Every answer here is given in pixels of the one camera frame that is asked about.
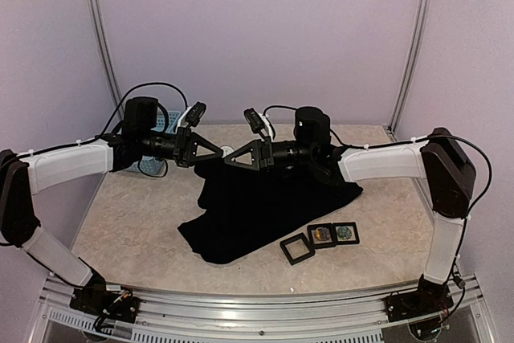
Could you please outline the red round brooch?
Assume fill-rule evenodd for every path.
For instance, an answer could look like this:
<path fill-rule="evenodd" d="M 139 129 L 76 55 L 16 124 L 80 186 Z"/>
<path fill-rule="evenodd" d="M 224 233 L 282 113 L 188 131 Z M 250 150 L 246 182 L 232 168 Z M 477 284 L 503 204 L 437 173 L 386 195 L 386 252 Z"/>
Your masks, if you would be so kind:
<path fill-rule="evenodd" d="M 223 145 L 221 147 L 221 150 L 223 151 L 223 156 L 227 156 L 234 152 L 234 149 L 230 147 L 229 145 Z"/>

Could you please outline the green round brooch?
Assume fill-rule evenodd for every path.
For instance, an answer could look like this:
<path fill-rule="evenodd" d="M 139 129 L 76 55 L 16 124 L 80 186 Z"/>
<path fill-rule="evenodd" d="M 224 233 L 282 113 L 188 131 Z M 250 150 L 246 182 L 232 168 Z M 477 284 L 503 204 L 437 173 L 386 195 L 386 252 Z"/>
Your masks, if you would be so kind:
<path fill-rule="evenodd" d="M 337 237 L 339 240 L 350 240 L 353 238 L 353 230 L 350 227 L 338 227 Z"/>

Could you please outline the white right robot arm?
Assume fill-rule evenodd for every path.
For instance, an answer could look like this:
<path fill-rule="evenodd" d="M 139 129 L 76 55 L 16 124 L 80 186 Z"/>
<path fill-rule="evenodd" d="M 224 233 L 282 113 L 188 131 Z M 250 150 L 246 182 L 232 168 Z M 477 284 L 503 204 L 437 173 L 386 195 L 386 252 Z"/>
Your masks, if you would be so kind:
<path fill-rule="evenodd" d="M 427 314 L 443 298 L 458 254 L 468 216 L 476 169 L 462 146 L 464 140 L 439 127 L 425 137 L 381 145 L 335 146 L 316 142 L 254 140 L 225 156 L 228 165 L 262 171 L 306 165 L 322 183 L 381 178 L 426 180 L 434 212 L 434 231 L 423 277 L 411 296 L 411 308 Z"/>

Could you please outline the black garment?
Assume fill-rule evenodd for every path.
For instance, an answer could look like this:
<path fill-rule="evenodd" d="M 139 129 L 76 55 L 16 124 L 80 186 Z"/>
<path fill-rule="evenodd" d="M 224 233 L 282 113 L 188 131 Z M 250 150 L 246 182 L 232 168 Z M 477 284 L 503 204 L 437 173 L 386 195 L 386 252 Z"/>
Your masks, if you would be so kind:
<path fill-rule="evenodd" d="M 194 167 L 204 183 L 199 217 L 178 231 L 207 263 L 227 264 L 339 210 L 363 192 L 354 182 L 317 181 L 305 167 L 256 172 L 222 159 Z"/>

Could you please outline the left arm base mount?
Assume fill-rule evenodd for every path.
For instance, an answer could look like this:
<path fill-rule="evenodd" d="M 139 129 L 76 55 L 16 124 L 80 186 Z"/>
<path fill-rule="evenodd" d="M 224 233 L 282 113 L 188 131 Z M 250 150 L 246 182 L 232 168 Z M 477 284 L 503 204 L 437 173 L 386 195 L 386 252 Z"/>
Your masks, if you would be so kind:
<path fill-rule="evenodd" d="M 84 285 L 74 288 L 70 308 L 94 316 L 92 329 L 106 333 L 113 329 L 108 321 L 136 322 L 141 300 L 134 296 L 131 288 L 118 284 L 107 284 L 104 277 L 92 269 L 92 277 Z"/>

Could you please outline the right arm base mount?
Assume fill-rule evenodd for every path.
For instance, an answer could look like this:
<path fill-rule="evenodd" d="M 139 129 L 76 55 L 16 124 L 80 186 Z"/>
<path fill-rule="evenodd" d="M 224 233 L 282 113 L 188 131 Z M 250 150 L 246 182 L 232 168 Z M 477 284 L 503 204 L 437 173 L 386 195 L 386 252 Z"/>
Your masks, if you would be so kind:
<path fill-rule="evenodd" d="M 462 291 L 456 304 L 448 280 L 443 284 L 435 284 L 421 276 L 415 290 L 391 292 L 384 299 L 388 322 L 404 321 L 434 312 L 445 312 L 443 321 L 446 321 L 459 308 L 466 293 L 466 283 L 461 276 L 451 275 L 450 281 Z"/>

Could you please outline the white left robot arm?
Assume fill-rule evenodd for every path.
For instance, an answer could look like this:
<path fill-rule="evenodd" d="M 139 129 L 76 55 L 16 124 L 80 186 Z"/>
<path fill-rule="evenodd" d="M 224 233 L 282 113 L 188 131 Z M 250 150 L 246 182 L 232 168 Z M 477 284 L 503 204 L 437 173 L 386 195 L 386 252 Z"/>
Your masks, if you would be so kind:
<path fill-rule="evenodd" d="M 112 296 L 91 283 L 94 273 L 70 249 L 101 180 L 143 157 L 188 168 L 222 157 L 222 149 L 190 128 L 170 134 L 152 129 L 99 135 L 46 151 L 1 151 L 1 235 L 73 288 L 97 315 Z"/>

